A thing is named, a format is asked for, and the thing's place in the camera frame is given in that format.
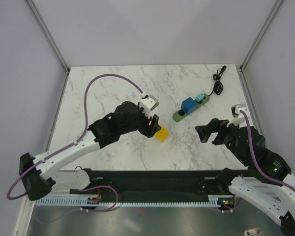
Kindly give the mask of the yellow plug cube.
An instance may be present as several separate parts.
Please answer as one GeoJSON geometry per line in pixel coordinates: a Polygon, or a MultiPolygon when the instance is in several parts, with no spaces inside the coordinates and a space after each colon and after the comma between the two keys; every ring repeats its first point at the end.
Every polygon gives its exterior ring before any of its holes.
{"type": "Polygon", "coordinates": [[[161,142],[165,142],[169,137],[170,133],[167,128],[161,126],[161,129],[154,134],[154,137],[161,142]]]}

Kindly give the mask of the green power strip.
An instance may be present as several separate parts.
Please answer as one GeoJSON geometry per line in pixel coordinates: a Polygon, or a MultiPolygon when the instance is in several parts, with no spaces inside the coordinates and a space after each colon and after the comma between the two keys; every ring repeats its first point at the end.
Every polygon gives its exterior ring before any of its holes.
{"type": "Polygon", "coordinates": [[[208,103],[210,97],[206,93],[199,93],[195,98],[189,97],[182,101],[180,109],[173,113],[172,118],[175,122],[180,122],[196,110],[208,103]]]}

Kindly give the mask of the blue plug cube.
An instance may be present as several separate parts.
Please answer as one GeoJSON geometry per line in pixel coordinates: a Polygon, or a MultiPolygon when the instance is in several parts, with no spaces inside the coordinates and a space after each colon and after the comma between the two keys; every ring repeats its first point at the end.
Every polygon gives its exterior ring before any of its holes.
{"type": "Polygon", "coordinates": [[[194,99],[189,97],[181,103],[181,109],[189,115],[196,110],[197,104],[198,103],[194,99]]]}

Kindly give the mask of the teal plug cube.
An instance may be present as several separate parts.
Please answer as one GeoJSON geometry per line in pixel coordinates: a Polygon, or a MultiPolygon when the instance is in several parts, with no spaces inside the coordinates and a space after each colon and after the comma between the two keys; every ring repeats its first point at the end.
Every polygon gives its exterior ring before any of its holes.
{"type": "Polygon", "coordinates": [[[195,98],[195,101],[197,102],[197,103],[202,103],[202,101],[205,99],[205,94],[204,93],[199,93],[197,96],[196,96],[196,98],[195,98]]]}

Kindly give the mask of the white angled socket block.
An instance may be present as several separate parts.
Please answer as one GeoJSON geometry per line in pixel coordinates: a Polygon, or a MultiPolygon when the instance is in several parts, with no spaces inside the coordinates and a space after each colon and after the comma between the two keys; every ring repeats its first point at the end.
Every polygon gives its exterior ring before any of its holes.
{"type": "Polygon", "coordinates": [[[162,127],[168,127],[169,126],[169,119],[168,118],[160,118],[159,119],[159,124],[162,127]]]}

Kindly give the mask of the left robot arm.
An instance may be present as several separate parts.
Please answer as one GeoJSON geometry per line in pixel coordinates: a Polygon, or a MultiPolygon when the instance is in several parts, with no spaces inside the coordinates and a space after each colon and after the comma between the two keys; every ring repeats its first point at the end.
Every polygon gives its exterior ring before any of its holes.
{"type": "Polygon", "coordinates": [[[159,117],[152,113],[158,105],[159,102],[151,96],[138,104],[125,101],[114,112],[89,125],[76,141],[36,156],[23,154],[20,157],[19,175],[29,200],[47,196],[56,184],[52,176],[61,168],[117,142],[121,135],[139,131],[147,138],[153,137],[161,129],[159,117]]]}

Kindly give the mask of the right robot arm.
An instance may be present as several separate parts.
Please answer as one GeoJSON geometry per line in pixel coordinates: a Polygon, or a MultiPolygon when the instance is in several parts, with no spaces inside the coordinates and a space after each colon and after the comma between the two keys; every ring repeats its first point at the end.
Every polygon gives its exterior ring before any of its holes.
{"type": "Polygon", "coordinates": [[[207,125],[196,126],[195,130],[202,143],[215,133],[212,144],[225,145],[248,173],[271,189],[278,199],[258,190],[229,168],[217,175],[216,190],[241,197],[271,218],[283,235],[295,236],[295,177],[285,160],[266,148],[265,138],[253,126],[239,127],[217,118],[207,125]]]}

